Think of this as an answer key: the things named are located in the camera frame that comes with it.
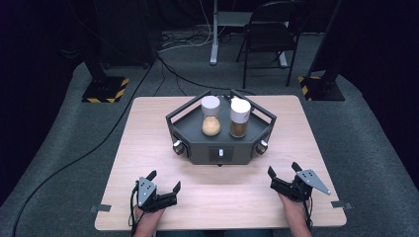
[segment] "chair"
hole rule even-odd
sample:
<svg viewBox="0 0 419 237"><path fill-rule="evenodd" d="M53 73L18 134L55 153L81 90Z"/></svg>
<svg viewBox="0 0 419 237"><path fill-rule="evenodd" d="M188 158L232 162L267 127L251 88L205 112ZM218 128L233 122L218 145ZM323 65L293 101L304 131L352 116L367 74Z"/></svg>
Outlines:
<svg viewBox="0 0 419 237"><path fill-rule="evenodd" d="M291 50L293 57L289 66L287 87L290 85L296 48L308 12L307 2L302 0L273 1L255 9L249 23L244 26L244 41L236 58L236 62L238 62L241 53L244 52L243 89L246 88L248 69L283 68L280 65L249 67L250 52L274 52L278 59L281 53Z"/></svg>

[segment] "glass jar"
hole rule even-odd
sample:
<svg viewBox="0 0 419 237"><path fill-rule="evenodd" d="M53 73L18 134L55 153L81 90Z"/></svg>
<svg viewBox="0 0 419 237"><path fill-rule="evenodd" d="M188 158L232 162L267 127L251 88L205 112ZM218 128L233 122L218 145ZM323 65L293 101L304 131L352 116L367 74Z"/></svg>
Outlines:
<svg viewBox="0 0 419 237"><path fill-rule="evenodd" d="M207 136L214 136L221 131L219 121L219 98L216 96L205 96L201 99L201 110L203 111L203 133Z"/></svg>
<svg viewBox="0 0 419 237"><path fill-rule="evenodd" d="M250 116L250 103L246 100L231 99L230 110L230 134L234 137L243 137L247 132L247 125Z"/></svg>

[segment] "jar with liquid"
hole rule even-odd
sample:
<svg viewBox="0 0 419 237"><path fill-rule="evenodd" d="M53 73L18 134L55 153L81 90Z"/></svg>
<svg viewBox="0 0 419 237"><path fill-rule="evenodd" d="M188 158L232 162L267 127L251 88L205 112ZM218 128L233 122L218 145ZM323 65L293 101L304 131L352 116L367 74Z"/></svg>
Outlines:
<svg viewBox="0 0 419 237"><path fill-rule="evenodd" d="M243 137L247 132L247 125L250 117L250 103L246 100L231 99L230 110L230 134L234 137Z"/></svg>

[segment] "black tape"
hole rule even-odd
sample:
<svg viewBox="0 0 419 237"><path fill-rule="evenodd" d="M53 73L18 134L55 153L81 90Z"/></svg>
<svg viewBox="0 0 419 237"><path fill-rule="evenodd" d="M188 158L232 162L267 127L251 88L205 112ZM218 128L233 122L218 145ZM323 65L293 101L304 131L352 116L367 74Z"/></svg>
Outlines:
<svg viewBox="0 0 419 237"><path fill-rule="evenodd" d="M332 201L332 206L333 206L334 208L340 208L340 207L342 207L344 210L354 208L354 207L351 205L351 203L350 203L350 202L344 202L344 201L342 201L342 200L334 200L334 201Z"/></svg>
<svg viewBox="0 0 419 237"><path fill-rule="evenodd" d="M92 207L90 207L90 212L92 213L97 213L98 211L109 212L110 210L111 210L111 205L99 204L98 206L92 205Z"/></svg>

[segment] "gray carpet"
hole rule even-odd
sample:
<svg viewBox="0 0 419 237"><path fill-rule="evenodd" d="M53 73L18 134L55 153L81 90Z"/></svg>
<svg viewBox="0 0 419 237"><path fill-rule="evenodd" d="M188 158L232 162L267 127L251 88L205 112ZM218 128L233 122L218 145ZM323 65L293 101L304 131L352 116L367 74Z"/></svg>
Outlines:
<svg viewBox="0 0 419 237"><path fill-rule="evenodd" d="M247 90L255 95L300 98L338 196L354 207L346 211L346 225L314 228L313 235L417 236L418 191L362 94L345 78L338 77L346 101L308 102L303 98L296 77L307 73L321 39L322 35L302 37L288 88L287 69L250 71L247 83ZM209 65L210 43L159 54L187 80L209 87L240 89L243 61L235 62L240 44L238 36L222 42L217 66ZM256 56L253 62L261 63L261 59L271 57ZM120 116L132 97L184 93L195 96L207 89L183 79L177 81L159 60L143 78L146 72L141 67L112 67L106 71L108 75L130 79L120 102L87 104L81 102L81 97L91 77L84 64L76 68L53 128L18 186L0 207L0 236L12 235L16 217L34 189L74 161L77 162L54 175L32 196L22 212L17 236L129 236L127 231L97 231L96 214L89 211L102 199L129 109L119 121ZM219 89L213 92L228 93ZM276 230L275 234L291 236L288 229Z"/></svg>

